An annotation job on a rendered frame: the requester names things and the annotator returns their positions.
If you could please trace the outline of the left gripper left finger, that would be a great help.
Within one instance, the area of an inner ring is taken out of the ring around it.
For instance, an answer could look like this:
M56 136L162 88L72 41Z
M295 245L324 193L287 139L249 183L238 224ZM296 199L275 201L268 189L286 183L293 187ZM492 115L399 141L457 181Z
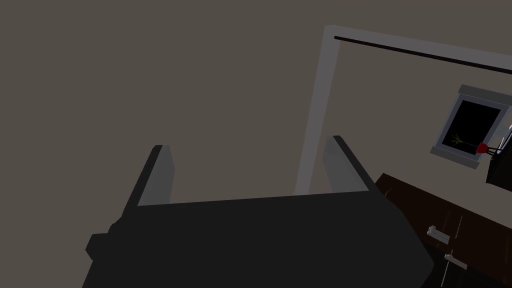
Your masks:
M175 166L169 145L155 145L123 209L123 217L139 206L171 203Z

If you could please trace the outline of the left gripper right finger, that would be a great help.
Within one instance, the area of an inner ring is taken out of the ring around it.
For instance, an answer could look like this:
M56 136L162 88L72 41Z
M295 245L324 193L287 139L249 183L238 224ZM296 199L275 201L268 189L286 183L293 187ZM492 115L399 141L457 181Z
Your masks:
M334 193L376 191L375 183L341 136L326 138L322 162Z

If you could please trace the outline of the dark brown wooden cabinet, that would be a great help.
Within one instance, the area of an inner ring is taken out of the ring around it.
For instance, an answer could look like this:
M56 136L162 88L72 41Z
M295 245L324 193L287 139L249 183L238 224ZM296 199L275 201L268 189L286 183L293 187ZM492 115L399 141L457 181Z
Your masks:
M375 184L434 262L422 288L512 288L511 228L388 174Z

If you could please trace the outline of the grey framed dark window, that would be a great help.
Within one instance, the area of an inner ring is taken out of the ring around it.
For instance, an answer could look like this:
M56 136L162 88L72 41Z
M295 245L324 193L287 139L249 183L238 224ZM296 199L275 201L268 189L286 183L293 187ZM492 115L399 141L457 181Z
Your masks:
M512 93L461 85L430 153L476 169L482 154L479 144L489 144L512 111Z

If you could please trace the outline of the red potted plant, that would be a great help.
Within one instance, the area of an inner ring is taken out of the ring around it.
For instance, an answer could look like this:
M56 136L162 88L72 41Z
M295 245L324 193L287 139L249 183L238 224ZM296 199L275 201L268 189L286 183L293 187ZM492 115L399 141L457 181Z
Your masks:
M494 154L493 152L490 151L490 147L487 144L483 142L481 142L479 145L470 144L468 142L463 141L457 134L452 135L452 142L454 144L466 144L472 146L475 148L475 152L477 154L489 154L491 156Z

